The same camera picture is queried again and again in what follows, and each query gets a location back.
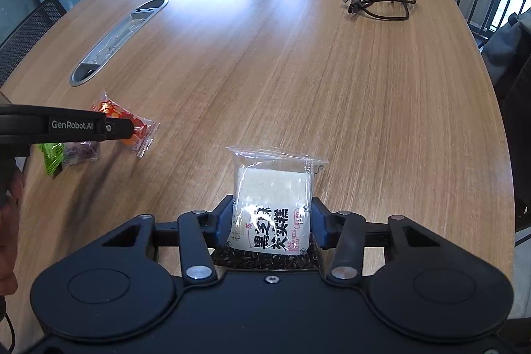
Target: white label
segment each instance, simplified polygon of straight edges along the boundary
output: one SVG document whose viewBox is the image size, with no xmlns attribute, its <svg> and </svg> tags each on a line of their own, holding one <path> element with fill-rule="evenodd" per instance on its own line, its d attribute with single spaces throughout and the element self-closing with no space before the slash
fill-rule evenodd
<svg viewBox="0 0 531 354">
<path fill-rule="evenodd" d="M 240 168 L 230 246 L 299 255 L 308 249 L 311 174 Z"/>
<path fill-rule="evenodd" d="M 57 121 L 53 119 L 51 121 L 51 128 L 52 129 L 94 129 L 94 126 L 92 122 L 71 122 L 69 120 L 66 121 Z"/>
</svg>

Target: snack package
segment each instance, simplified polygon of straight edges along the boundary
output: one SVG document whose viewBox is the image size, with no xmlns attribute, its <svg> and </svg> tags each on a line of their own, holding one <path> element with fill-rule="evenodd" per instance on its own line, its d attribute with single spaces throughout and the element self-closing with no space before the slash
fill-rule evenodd
<svg viewBox="0 0 531 354">
<path fill-rule="evenodd" d="M 44 168 L 49 176 L 54 176 L 61 169 L 84 161 L 98 159 L 98 142 L 80 143 L 43 143 L 39 148 L 44 155 Z"/>
<path fill-rule="evenodd" d="M 228 147 L 234 162 L 234 209 L 227 245 L 302 255 L 310 244 L 313 177 L 327 161 L 280 150 Z"/>
<path fill-rule="evenodd" d="M 139 158 L 144 156 L 145 151 L 153 142 L 155 131 L 159 127 L 159 124 L 152 120 L 144 119 L 128 112 L 125 108 L 109 99 L 106 92 L 103 92 L 101 98 L 90 108 L 90 110 L 103 111 L 103 113 L 109 118 L 131 119 L 134 124 L 134 134 L 130 139 L 122 140 L 122 143 L 131 147 Z"/>
</svg>

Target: gray chair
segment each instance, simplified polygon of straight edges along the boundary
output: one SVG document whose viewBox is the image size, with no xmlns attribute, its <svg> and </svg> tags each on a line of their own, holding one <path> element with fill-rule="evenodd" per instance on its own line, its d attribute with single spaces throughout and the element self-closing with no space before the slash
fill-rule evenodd
<svg viewBox="0 0 531 354">
<path fill-rule="evenodd" d="M 42 36 L 66 14 L 59 0 L 41 3 L 0 45 L 0 86 Z"/>
</svg>

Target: wood grain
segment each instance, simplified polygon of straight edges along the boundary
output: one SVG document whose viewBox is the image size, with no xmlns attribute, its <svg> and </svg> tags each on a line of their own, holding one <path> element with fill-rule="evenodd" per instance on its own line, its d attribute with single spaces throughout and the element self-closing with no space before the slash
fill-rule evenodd
<svg viewBox="0 0 531 354">
<path fill-rule="evenodd" d="M 510 275 L 508 148 L 454 0 L 418 0 L 396 23 L 351 16 L 341 0 L 169 0 L 99 74 L 71 87 L 78 62 L 146 1 L 82 0 L 2 88 L 13 103 L 85 109 L 106 90 L 160 122 L 144 158 L 107 142 L 96 163 L 54 180 L 34 149 L 20 287 L 7 299 L 18 349 L 40 334 L 29 305 L 39 272 L 134 215 L 170 221 L 212 209 L 232 193 L 224 148 L 238 143 L 323 156 L 330 166 L 314 195 L 331 210 L 376 222 L 407 215 Z M 380 253 L 366 255 L 365 273 L 382 265 Z M 162 262 L 179 269 L 173 249 Z"/>
</svg>

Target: green snack bag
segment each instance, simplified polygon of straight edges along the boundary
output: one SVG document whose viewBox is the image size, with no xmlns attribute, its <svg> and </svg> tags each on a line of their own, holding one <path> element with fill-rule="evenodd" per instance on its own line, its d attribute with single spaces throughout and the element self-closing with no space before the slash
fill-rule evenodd
<svg viewBox="0 0 531 354">
<path fill-rule="evenodd" d="M 61 168 L 61 163 L 65 158 L 64 147 L 64 143 L 39 144 L 44 155 L 44 168 L 49 176 L 53 176 L 55 171 Z"/>
<path fill-rule="evenodd" d="M 98 142 L 44 143 L 39 148 L 44 155 L 44 167 L 49 176 L 58 175 L 63 168 L 83 161 L 98 159 Z"/>
</svg>

